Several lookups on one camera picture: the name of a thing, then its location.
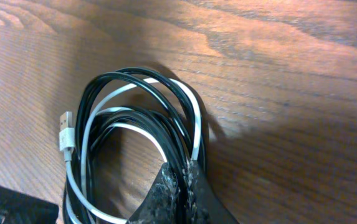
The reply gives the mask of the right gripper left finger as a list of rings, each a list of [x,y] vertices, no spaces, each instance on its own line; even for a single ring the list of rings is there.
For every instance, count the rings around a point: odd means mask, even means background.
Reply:
[[[180,189],[168,162],[162,164],[144,201],[128,219],[129,224],[176,223]]]

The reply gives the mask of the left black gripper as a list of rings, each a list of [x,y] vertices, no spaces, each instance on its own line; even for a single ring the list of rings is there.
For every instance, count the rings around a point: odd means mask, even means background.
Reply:
[[[0,223],[55,223],[59,206],[0,186]]]

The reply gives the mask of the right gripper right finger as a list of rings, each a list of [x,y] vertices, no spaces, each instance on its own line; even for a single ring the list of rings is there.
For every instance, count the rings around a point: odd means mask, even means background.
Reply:
[[[185,181],[188,193],[186,223],[239,224],[216,197],[197,161],[189,161]]]

